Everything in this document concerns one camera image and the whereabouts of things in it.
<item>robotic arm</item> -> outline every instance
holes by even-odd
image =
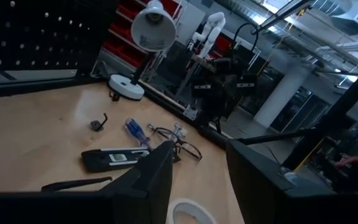
[[[201,34],[197,32],[194,33],[190,43],[187,46],[187,49],[193,50],[193,47],[197,41],[204,42],[206,40],[203,49],[198,55],[201,58],[205,58],[214,45],[215,40],[218,38],[218,35],[221,33],[225,24],[226,20],[224,18],[223,12],[217,12],[210,15],[206,21],[206,24],[204,25],[203,32]]]

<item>white desk lamp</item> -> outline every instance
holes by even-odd
[[[172,17],[163,9],[158,0],[150,1],[132,22],[131,34],[135,44],[149,52],[132,77],[114,74],[110,76],[109,86],[115,94],[131,100],[140,100],[144,95],[143,88],[137,84],[142,72],[153,58],[154,53],[165,50],[173,44],[176,27]]]

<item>pegboard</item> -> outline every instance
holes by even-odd
[[[118,0],[0,0],[0,70],[90,69]]]

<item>lamp shade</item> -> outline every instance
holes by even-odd
[[[132,22],[131,35],[135,44],[149,52],[169,48],[175,41],[177,29],[162,3],[150,1]]]

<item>wooden desk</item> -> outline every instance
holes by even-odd
[[[90,130],[89,123],[102,120],[103,113],[109,117],[104,130]],[[224,151],[147,98],[112,102],[105,84],[0,98],[0,191],[38,191],[64,180],[116,179],[125,170],[87,174],[80,154],[101,147],[136,147],[123,130],[127,118],[134,118],[144,130],[148,123],[170,129],[181,123],[188,130],[186,140],[199,148],[203,160],[197,163],[185,153],[180,155],[182,161],[174,165],[171,200],[192,199],[218,223],[243,223]],[[160,143],[158,137],[153,143]]]

